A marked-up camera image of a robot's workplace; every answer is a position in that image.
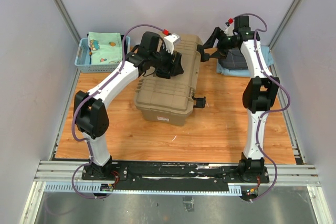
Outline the tan plastic tool box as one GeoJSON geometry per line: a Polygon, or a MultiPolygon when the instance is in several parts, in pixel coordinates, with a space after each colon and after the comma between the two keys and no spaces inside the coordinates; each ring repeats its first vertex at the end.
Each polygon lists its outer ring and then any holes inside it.
{"type": "Polygon", "coordinates": [[[183,74],[170,79],[155,75],[140,78],[134,104],[147,121],[183,126],[194,108],[201,54],[197,46],[202,44],[197,35],[181,34],[181,42],[175,50],[182,54],[183,74]]]}

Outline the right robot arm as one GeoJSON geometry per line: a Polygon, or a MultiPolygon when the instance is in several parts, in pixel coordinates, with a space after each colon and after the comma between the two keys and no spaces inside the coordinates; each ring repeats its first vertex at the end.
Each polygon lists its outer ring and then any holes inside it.
{"type": "Polygon", "coordinates": [[[224,174],[235,175],[244,182],[266,183],[269,178],[265,168],[263,142],[279,79],[273,78],[265,63],[259,31],[251,29],[249,18],[249,13],[241,14],[229,19],[225,30],[216,27],[209,39],[197,46],[197,51],[201,54],[202,62],[211,58],[224,59],[232,49],[238,49],[243,55],[250,74],[250,81],[242,97],[248,116],[247,141],[237,168],[224,174]]]}

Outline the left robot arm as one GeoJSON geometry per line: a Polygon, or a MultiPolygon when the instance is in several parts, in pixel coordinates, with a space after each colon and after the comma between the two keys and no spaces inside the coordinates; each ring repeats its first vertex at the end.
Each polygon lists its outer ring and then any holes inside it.
{"type": "Polygon", "coordinates": [[[114,98],[132,81],[145,74],[150,68],[159,71],[164,78],[182,74],[181,53],[175,46],[181,41],[177,34],[163,31],[147,31],[141,42],[127,53],[117,68],[88,92],[75,95],[73,128],[79,130],[89,149],[89,164],[85,170],[93,178],[108,179],[116,174],[112,157],[107,148],[106,131],[109,127],[107,109],[114,98]]]}

